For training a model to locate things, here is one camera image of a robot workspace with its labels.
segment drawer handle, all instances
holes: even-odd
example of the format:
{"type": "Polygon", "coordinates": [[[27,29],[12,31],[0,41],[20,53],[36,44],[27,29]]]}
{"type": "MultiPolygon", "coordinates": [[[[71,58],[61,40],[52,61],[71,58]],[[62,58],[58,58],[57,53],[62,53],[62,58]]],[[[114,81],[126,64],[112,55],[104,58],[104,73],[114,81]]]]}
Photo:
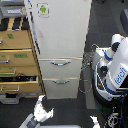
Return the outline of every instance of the drawer handle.
{"type": "Polygon", "coordinates": [[[0,61],[0,64],[8,63],[8,62],[9,62],[9,59],[7,59],[6,61],[0,61]]]}
{"type": "Polygon", "coordinates": [[[66,64],[69,64],[69,63],[71,63],[71,61],[67,61],[67,62],[65,62],[65,63],[62,63],[62,64],[58,64],[58,63],[56,63],[56,62],[51,62],[51,64],[54,64],[54,65],[57,65],[57,66],[64,66],[64,65],[66,65],[66,64]]]}
{"type": "Polygon", "coordinates": [[[5,73],[0,73],[0,75],[15,75],[16,71],[14,72],[5,72],[5,73]]]}
{"type": "Polygon", "coordinates": [[[19,86],[17,90],[5,90],[4,86],[1,87],[1,92],[19,92],[19,90],[20,90],[19,86]]]}
{"type": "Polygon", "coordinates": [[[53,80],[52,82],[54,82],[56,84],[66,84],[66,83],[70,82],[70,80],[53,80]]]}

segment open drawer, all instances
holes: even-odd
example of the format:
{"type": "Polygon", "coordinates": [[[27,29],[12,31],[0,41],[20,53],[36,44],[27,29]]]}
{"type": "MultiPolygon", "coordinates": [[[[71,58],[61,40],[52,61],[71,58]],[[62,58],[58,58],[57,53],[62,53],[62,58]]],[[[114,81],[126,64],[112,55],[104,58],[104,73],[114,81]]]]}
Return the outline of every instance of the open drawer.
{"type": "Polygon", "coordinates": [[[38,76],[29,76],[26,80],[16,79],[16,77],[0,77],[0,81],[0,93],[40,92],[38,76]]]}
{"type": "Polygon", "coordinates": [[[35,65],[32,49],[0,50],[0,66],[35,65]]]}
{"type": "Polygon", "coordinates": [[[0,77],[14,77],[14,76],[33,76],[38,75],[38,69],[36,65],[32,66],[3,66],[0,67],[0,77]]]}
{"type": "Polygon", "coordinates": [[[31,48],[27,30],[20,31],[1,31],[0,49],[22,49],[31,48]]]}

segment sticker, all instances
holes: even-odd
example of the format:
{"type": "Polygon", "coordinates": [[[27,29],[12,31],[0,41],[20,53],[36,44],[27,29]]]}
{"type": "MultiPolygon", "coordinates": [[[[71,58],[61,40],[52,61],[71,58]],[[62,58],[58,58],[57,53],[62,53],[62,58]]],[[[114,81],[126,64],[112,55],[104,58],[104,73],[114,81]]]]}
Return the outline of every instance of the sticker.
{"type": "Polygon", "coordinates": [[[5,58],[6,56],[5,55],[1,55],[2,58],[5,58]]]}
{"type": "Polygon", "coordinates": [[[26,53],[22,53],[22,54],[13,54],[14,58],[28,58],[26,53]]]}
{"type": "Polygon", "coordinates": [[[9,38],[9,39],[13,39],[13,38],[14,38],[14,37],[13,37],[13,34],[11,34],[11,33],[10,33],[10,34],[7,34],[7,35],[8,35],[8,38],[9,38]]]}
{"type": "Polygon", "coordinates": [[[49,5],[46,3],[37,4],[38,7],[38,15],[40,17],[49,17],[49,5]]]}
{"type": "Polygon", "coordinates": [[[7,10],[8,14],[20,14],[20,9],[7,10]]]}
{"type": "Polygon", "coordinates": [[[13,69],[13,68],[8,68],[8,69],[13,69]]]}

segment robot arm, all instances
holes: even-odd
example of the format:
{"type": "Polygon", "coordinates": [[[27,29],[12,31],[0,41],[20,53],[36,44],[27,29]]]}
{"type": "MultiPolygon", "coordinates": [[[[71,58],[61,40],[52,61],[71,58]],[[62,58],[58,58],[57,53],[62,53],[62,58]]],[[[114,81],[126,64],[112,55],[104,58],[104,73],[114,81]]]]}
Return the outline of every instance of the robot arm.
{"type": "Polygon", "coordinates": [[[45,96],[43,96],[43,95],[39,96],[38,101],[36,102],[36,105],[34,108],[34,116],[38,122],[44,122],[48,118],[53,117],[53,109],[47,113],[42,106],[41,102],[44,97],[45,96]]]}
{"type": "Polygon", "coordinates": [[[45,95],[38,97],[34,108],[34,115],[31,113],[19,128],[40,128],[39,122],[44,122],[53,117],[53,109],[47,113],[42,106],[41,102],[44,97],[45,95]]]}

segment wooden drawer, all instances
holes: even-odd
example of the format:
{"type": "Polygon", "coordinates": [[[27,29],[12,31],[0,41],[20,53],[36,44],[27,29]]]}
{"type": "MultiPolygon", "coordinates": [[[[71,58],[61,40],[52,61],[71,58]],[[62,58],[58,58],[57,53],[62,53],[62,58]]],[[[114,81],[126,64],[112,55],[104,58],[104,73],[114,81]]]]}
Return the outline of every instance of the wooden drawer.
{"type": "Polygon", "coordinates": [[[35,65],[31,49],[1,50],[0,66],[27,66],[35,65]]]}
{"type": "Polygon", "coordinates": [[[0,93],[40,92],[38,77],[34,81],[0,82],[0,93]]]}
{"type": "Polygon", "coordinates": [[[77,98],[79,79],[44,79],[48,99],[77,98]]]}
{"type": "Polygon", "coordinates": [[[1,31],[0,49],[22,49],[31,48],[28,31],[1,31]]]}
{"type": "Polygon", "coordinates": [[[0,67],[0,77],[11,77],[19,75],[33,76],[38,74],[39,73],[36,65],[19,67],[0,67]]]}
{"type": "Polygon", "coordinates": [[[80,77],[82,59],[39,60],[43,78],[80,77]]]}

